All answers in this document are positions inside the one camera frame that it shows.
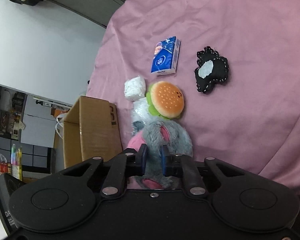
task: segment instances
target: box flap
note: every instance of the box flap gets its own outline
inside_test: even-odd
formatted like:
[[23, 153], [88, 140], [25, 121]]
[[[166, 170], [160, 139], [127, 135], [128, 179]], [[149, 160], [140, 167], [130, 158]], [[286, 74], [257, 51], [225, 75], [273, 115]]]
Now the box flap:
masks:
[[64, 122], [63, 162], [65, 168], [82, 162], [79, 124]]
[[79, 124], [80, 98], [74, 103], [68, 114], [64, 118], [64, 122]]

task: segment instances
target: colorful items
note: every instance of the colorful items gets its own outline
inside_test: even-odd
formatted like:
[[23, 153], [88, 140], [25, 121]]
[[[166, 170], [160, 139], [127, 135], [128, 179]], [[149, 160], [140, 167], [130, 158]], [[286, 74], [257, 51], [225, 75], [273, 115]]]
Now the colorful items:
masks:
[[16, 145], [13, 144], [11, 147], [11, 174], [13, 177], [22, 180], [22, 148], [16, 150]]
[[221, 57], [216, 50], [205, 47], [197, 52], [198, 67], [194, 70], [197, 90], [204, 94], [213, 90], [215, 84], [222, 84], [228, 78], [228, 60]]
[[166, 81], [159, 81], [150, 86], [146, 98], [150, 114], [165, 119], [179, 118], [185, 106], [181, 90]]

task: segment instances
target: white plastic wrap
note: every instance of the white plastic wrap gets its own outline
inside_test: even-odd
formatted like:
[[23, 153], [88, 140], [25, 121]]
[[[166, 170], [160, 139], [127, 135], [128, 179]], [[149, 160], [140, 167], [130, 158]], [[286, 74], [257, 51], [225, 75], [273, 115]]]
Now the white plastic wrap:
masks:
[[149, 104], [146, 98], [141, 98], [133, 102], [133, 109], [131, 111], [132, 122], [141, 121], [147, 124], [153, 120], [154, 116], [149, 113]]
[[65, 117], [67, 116], [68, 113], [63, 113], [63, 114], [59, 114], [57, 116], [57, 123], [56, 126], [54, 127], [57, 134], [63, 139], [63, 121], [65, 119]]
[[146, 81], [143, 77], [135, 77], [124, 83], [124, 96], [129, 101], [137, 101], [146, 93]]

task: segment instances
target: cardboard box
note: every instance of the cardboard box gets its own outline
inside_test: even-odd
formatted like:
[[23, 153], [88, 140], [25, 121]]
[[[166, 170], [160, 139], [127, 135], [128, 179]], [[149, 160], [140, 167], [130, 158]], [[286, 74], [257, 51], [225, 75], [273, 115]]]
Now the cardboard box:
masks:
[[116, 106], [106, 100], [81, 96], [64, 119], [65, 168], [94, 156], [108, 161], [120, 152]]

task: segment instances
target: black felt object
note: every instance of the black felt object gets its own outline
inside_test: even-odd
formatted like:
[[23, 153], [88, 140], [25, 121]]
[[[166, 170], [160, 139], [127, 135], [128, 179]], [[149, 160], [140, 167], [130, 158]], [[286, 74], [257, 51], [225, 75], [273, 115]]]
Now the black felt object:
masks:
[[[221, 57], [216, 50], [211, 49], [211, 47], [205, 47], [204, 50], [197, 52], [197, 64], [198, 67], [194, 70], [195, 79], [197, 80], [197, 90], [204, 94], [209, 93], [213, 90], [215, 84], [222, 84], [228, 79], [229, 65], [228, 60], [225, 57]], [[208, 71], [208, 75], [202, 78], [199, 76], [200, 68], [203, 67], [205, 63], [211, 66], [213, 63], [212, 71]]]

